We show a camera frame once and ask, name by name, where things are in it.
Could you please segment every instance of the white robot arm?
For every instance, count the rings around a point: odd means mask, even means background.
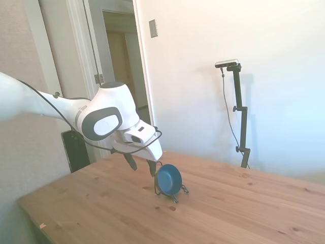
[[[120,82],[104,83],[91,101],[65,99],[37,91],[0,72],[0,121],[23,113],[65,118],[70,126],[92,141],[110,136],[111,151],[124,154],[134,170],[137,167],[131,154],[147,159],[149,166],[163,154],[155,127],[139,119],[129,89]]]

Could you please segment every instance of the blue bowl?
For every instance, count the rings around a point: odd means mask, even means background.
[[[161,166],[155,175],[158,190],[166,196],[176,196],[182,188],[182,176],[171,164]]]

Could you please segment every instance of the wall plate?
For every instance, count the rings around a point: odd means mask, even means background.
[[[158,32],[157,32],[157,25],[155,19],[149,21],[149,27],[150,27],[151,38],[157,37]]]

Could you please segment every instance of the wooden tabletop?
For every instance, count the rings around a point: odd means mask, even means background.
[[[165,152],[189,194],[156,196],[147,163],[114,154],[20,199],[57,244],[325,243],[325,187]]]

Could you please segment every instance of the doorway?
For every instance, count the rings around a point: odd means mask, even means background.
[[[115,80],[125,83],[137,114],[151,124],[135,16],[103,11]]]

